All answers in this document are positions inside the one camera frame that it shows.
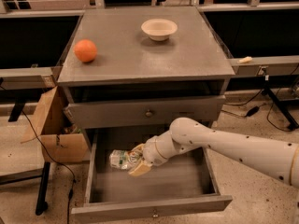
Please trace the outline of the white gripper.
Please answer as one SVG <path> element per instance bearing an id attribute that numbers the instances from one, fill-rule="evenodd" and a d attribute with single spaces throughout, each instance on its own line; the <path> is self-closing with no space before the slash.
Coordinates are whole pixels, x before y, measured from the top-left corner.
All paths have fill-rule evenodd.
<path id="1" fill-rule="evenodd" d="M 186 147 L 176 142 L 169 131 L 151 137 L 145 144 L 139 144 L 131 150 L 134 159 L 141 159 L 128 174 L 131 176 L 144 175 L 151 170 L 151 166 L 160 166 L 174 156 L 183 154 Z"/>

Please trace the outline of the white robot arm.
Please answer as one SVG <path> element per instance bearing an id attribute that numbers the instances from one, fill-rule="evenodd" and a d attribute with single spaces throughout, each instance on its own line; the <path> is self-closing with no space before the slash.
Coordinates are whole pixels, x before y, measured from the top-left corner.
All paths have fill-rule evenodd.
<path id="1" fill-rule="evenodd" d="M 299 145 L 210 129 L 189 118 L 175 119 L 169 130 L 136 148 L 141 160 L 132 176 L 140 176 L 174 156 L 199 147 L 209 148 L 262 174 L 299 188 Z"/>

